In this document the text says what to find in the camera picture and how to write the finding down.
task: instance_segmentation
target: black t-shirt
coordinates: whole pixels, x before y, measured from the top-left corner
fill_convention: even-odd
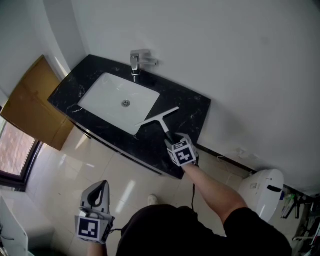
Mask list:
[[[122,229],[117,256],[291,256],[284,235],[248,208],[235,210],[224,230],[227,237],[214,234],[188,207],[152,205],[138,211]]]

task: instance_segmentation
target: tile floor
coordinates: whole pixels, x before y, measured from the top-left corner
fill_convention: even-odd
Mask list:
[[[242,179],[249,176],[245,170],[219,162],[205,152],[199,154],[200,167],[235,190]],[[116,229],[126,225],[134,213],[147,205],[150,194],[176,207],[191,206],[193,184],[186,175],[182,180],[159,176],[74,128],[61,151],[47,145],[42,147],[26,190],[54,224],[52,246],[55,249],[70,256],[86,255],[88,244],[75,237],[74,215],[78,214],[82,192],[101,180],[108,180],[110,185],[110,211],[115,217]],[[220,219],[197,191],[194,209],[206,227],[224,235]],[[118,231],[109,236],[109,256],[116,255],[120,238]]]

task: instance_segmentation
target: white shoe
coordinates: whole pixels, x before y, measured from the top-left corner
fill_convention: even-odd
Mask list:
[[[154,194],[151,194],[148,196],[148,206],[155,206],[158,205],[158,197],[156,197]]]

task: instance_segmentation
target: white rectangular sink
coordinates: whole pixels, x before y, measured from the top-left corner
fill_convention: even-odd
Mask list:
[[[136,135],[140,127],[135,124],[146,119],[159,95],[154,90],[103,73],[78,105],[119,129]]]

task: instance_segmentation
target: black marble countertop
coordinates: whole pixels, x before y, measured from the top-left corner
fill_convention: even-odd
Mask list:
[[[81,98],[103,73],[134,82],[129,65],[88,55],[60,83],[48,101],[71,120],[121,151],[181,179],[184,172],[171,162],[164,143],[165,133],[159,122],[146,124],[136,135],[131,135],[78,105]],[[164,118],[165,123],[171,132],[188,134],[193,143],[197,143],[209,110],[210,99],[143,70],[136,84],[160,93],[146,119],[179,107],[178,111]]]

